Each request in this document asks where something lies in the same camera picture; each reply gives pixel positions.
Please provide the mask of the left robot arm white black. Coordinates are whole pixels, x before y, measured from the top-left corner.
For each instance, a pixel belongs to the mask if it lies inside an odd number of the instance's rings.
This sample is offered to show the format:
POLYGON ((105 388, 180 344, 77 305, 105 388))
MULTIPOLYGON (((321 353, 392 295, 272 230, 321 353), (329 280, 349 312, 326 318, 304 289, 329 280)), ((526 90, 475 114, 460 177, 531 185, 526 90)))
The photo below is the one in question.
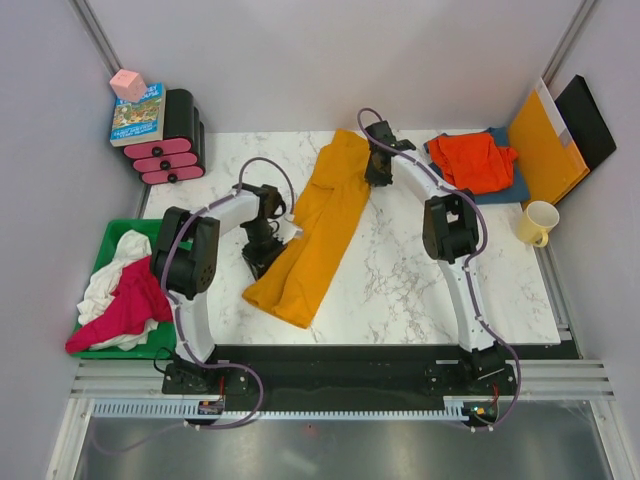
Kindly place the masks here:
POLYGON ((172 309, 176 335, 164 373, 165 393, 220 393, 218 382, 231 371, 242 378, 250 375, 248 366, 214 360, 207 291, 216 275, 219 241, 236 228, 247 237, 242 257, 253 277, 260 279, 286 248, 271 226, 286 212, 277 187, 241 183, 195 212, 179 207, 166 210, 150 264, 172 309))

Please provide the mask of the yellow t shirt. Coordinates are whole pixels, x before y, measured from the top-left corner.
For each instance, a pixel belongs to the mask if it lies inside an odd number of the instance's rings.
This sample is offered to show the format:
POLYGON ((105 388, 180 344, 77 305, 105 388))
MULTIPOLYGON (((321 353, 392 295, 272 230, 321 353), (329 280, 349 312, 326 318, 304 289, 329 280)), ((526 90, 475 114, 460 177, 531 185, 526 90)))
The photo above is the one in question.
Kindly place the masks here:
POLYGON ((245 289, 251 306, 307 329, 319 310, 369 200, 367 141, 339 129, 318 154, 294 209, 302 236, 291 240, 267 272, 245 289))

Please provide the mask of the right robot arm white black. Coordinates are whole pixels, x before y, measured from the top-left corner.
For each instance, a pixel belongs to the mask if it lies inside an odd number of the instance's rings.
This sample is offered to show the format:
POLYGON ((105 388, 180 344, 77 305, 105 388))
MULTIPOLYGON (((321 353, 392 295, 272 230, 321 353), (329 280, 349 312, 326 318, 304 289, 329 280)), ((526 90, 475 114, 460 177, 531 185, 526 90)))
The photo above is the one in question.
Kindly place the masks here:
POLYGON ((372 187, 399 181, 423 205, 422 242, 442 271, 455 312, 460 360, 456 376, 467 392, 513 378, 506 342, 489 326, 476 258, 488 244, 486 221, 473 194, 459 190, 423 163, 409 140, 380 118, 360 127, 369 143, 365 180, 372 187))

